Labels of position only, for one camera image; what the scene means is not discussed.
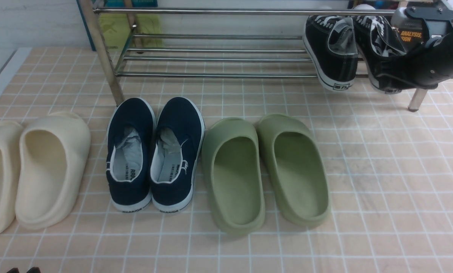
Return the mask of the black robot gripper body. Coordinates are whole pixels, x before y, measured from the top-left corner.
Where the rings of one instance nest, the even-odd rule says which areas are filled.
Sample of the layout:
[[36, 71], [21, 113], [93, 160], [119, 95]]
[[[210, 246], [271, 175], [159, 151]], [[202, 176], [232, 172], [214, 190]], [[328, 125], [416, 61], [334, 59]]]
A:
[[374, 67], [374, 77], [384, 91], [436, 89], [439, 83], [453, 79], [453, 32], [380, 62]]

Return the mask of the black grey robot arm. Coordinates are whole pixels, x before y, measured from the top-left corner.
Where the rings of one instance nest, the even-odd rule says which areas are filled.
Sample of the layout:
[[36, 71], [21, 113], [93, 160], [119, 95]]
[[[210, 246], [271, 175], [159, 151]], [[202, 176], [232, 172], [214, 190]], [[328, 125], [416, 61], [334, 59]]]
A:
[[382, 91], [436, 89], [439, 83], [453, 79], [453, 11], [411, 7], [392, 17], [397, 27], [415, 21], [422, 25], [422, 42], [373, 69]]

